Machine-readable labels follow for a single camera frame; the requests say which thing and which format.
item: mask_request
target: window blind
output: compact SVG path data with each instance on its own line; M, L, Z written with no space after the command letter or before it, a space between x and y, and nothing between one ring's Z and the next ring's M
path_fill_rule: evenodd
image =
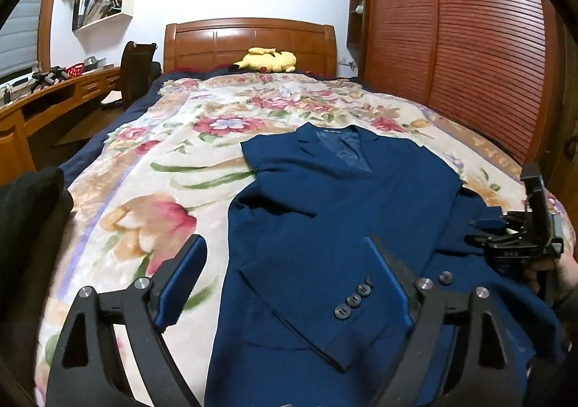
M0 78L38 62L36 41L42 0L20 0L0 29Z

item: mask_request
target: wooden wardrobe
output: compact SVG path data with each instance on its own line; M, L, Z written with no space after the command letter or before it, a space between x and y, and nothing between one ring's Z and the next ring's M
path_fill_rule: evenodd
M429 106L553 173L572 93L564 25L548 0L364 2L358 61L369 87Z

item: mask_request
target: floral blanket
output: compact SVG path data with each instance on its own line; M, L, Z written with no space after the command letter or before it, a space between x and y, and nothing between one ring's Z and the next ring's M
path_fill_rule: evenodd
M159 95L147 113L109 135L100 157L70 186L74 209L39 332L39 405L79 288L119 290L152 275L192 232L204 236L209 256L180 320L164 337L203 401L228 263L228 206L253 180L240 143L256 134L292 132L311 122L409 138L441 157L488 205L524 209L519 165L490 142L424 106L347 80L300 74L181 79L166 82ZM562 205L553 196L549 201L563 216L571 251L574 230ZM150 403L122 327L116 335L133 393Z

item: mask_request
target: pikachu plush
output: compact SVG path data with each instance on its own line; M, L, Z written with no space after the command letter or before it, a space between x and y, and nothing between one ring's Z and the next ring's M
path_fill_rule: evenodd
M289 51L277 53L275 48L251 48L242 61L234 63L232 67L238 69L254 69L261 73L292 73L295 71L297 58Z

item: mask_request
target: red basket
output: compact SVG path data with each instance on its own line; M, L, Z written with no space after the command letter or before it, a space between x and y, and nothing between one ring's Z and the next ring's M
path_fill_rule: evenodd
M64 70L65 73L68 73L68 76L70 76L71 78L73 77L78 77L82 74L82 71L85 70L85 64L84 63L78 63L75 64L74 66L70 66L69 68L66 68Z

